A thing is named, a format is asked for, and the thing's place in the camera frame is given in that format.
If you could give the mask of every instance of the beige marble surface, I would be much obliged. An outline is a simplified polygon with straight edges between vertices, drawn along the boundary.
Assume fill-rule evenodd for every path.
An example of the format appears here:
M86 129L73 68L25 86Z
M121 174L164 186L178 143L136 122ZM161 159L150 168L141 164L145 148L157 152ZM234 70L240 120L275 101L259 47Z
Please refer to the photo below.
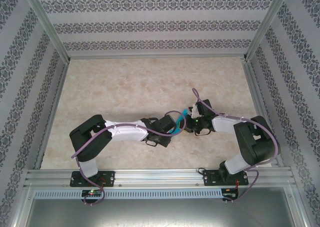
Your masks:
M256 115L236 57L71 60L41 168L77 167L70 158L74 149L69 133L91 116L101 114L115 122L161 118L169 110L192 106L192 87L219 112ZM100 169L216 168L238 153L232 135L183 132L167 148L112 142L96 159Z

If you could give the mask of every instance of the enclosure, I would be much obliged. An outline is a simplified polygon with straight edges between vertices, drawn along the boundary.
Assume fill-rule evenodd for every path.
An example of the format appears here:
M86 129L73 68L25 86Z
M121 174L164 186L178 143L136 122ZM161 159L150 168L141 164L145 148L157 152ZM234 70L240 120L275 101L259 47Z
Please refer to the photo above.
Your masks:
M0 226L320 226L319 1L0 0ZM192 88L274 133L281 152L250 192L224 204L235 186L198 173L238 155L235 136L184 131L109 143L96 162L112 187L84 206L69 133L181 112Z

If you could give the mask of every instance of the metal frame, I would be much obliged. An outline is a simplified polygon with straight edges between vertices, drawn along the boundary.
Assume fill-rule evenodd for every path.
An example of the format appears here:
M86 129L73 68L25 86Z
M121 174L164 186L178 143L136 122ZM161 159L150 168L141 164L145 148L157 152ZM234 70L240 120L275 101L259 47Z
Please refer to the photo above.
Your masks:
M54 47L58 51L59 55L63 59L64 63L69 64L70 57L67 53L67 50L59 38L53 24L51 23L44 7L40 3L39 0L28 0L29 4L31 5L33 11L35 12L37 18L39 19L41 25L43 26L44 30L48 34L50 40L52 41Z
M154 59L154 58L215 58L215 57L243 57L243 53L199 53L199 54L125 54L125 55L83 55L72 56L71 60L97 60L97 59Z
M267 32L269 26L271 25L271 22L273 21L283 2L284 0L272 1L270 8L264 16L262 23L260 24L255 36L253 37L253 40L251 41L248 47L247 52L245 53L246 60L251 60L254 56L261 40L263 39L265 33Z
M309 227L310 223L290 167L258 167L259 178L253 188L283 188L296 227ZM74 170L28 170L13 217L12 227L25 227L38 190L85 190L88 188L70 187L71 173ZM114 187L105 190L212 190L234 188L235 186L204 186L203 176L197 169L115 169ZM249 184L255 178L254 172L248 172Z

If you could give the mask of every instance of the perforated metal strip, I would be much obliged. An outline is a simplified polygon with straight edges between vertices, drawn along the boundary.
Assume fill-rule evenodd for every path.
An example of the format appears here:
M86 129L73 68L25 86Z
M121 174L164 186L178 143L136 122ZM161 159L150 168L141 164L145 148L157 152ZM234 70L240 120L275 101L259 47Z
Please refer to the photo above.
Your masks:
M200 189L105 189L105 199L207 199L222 198L220 188ZM37 200L70 200L81 199L81 189L38 189L34 199Z

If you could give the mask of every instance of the damask pattern stripe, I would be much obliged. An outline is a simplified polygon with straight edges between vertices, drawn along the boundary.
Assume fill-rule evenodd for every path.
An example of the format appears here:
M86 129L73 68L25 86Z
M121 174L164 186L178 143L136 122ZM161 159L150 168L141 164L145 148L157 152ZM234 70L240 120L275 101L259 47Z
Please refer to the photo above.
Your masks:
M48 14L111 11L266 10L272 0L48 0Z
M286 4L279 9L277 16L282 23L295 52L300 58L306 73L309 75L312 85L315 87L318 97L320 98L320 69L319 61L316 59L313 50L307 43L306 38L302 34L297 21L289 11Z
M285 53L271 27L266 32L265 37L279 66L279 70L282 73L283 80L290 92L297 114L300 116L302 126L313 148L313 153L317 156L317 161L320 162L320 131L317 129L315 119L309 111L308 105L305 103L304 95L302 91L300 91L294 73L286 60Z
M0 0L0 30L2 30L19 0Z
M256 31L259 20L133 21L54 24L58 34L173 32L173 31Z
M59 81L58 81L58 84L56 86L56 89L55 89L55 94L54 94L54 98L52 100L52 103L51 103L51 107L50 107L50 110L49 110L49 114L48 114L48 118L46 119L46 122L45 122L45 125L44 125L44 131L42 133L42 137L41 137L41 141L40 141L40 144L37 148L37 153L36 153L36 157L34 159L34 164L33 164L33 169L36 168L36 164L37 164L37 160L39 158L39 154L40 154L40 150L41 150L41 147L42 147L42 144L45 140L45 134L46 134L46 130L47 130L47 127L48 127L48 124L49 124L49 120L50 120L50 116L51 116L51 112L54 108L54 104L55 104L55 100L56 100L56 96L57 96L57 93L58 93L58 90L59 90L59 85L60 85L60 80L65 72L65 68L67 67L67 64L65 64L62 68L62 71L61 71L61 74L60 74L60 77L59 77Z
M29 64L26 75L23 78L17 97L14 100L14 105L12 106L9 117L7 118L7 122L4 124L2 135L0 137L0 167L3 166L3 162L7 157L6 153L11 145L12 138L16 132L49 42L50 38L47 33L44 32Z
M251 39L172 39L64 42L67 51L247 48Z
M301 0L316 26L320 28L320 0Z
M44 77L41 90L39 92L37 101L35 103L33 113L31 115L30 122L28 124L26 133L23 138L23 142L21 143L21 147L19 149L19 154L17 156L17 159L14 164L13 173L10 176L10 182L8 183L8 188L4 192L4 198L2 199L2 204L0 206L0 226L6 226L8 217L11 211L11 208L13 206L14 198L17 195L17 188L19 186L19 182L21 180L21 175L23 172L23 169L26 165L26 161L29 155L30 148L32 146L33 137L34 134L37 131L37 126L40 120L40 116L42 114L46 98L50 89L50 85L52 83L52 80L54 78L54 74L57 68L57 64L59 62L59 54L55 50L53 53L53 56L50 60L50 64L48 67L48 70L46 72L46 75ZM59 77L59 83L61 81L63 74L63 70L61 72L61 75ZM54 99L56 98L58 89L56 89L54 94Z
M30 8L0 66L0 99L6 91L6 86L11 80L11 75L17 67L18 60L20 60L37 22L38 18Z
M310 177L310 170L307 168L308 165L306 163L305 157L301 154L302 151L297 141L296 134L292 129L290 119L288 118L287 110L284 107L283 100L280 96L279 90L276 86L273 75L270 71L269 63L266 59L266 56L261 46L257 48L257 51L255 52L255 54L259 61L260 68L263 72L265 82L267 83L275 110L277 111L277 115L278 115L282 130L284 132L286 142L289 145L289 149L292 153L292 158L293 158L294 164L296 165L298 175L301 178L301 183L303 184L303 189L306 193L306 197L308 198L309 206L311 207L312 213L315 216L315 222L318 225L320 225L320 212L319 212L320 199L319 199L319 195L316 193L316 190L317 190L316 186L312 183L312 178Z

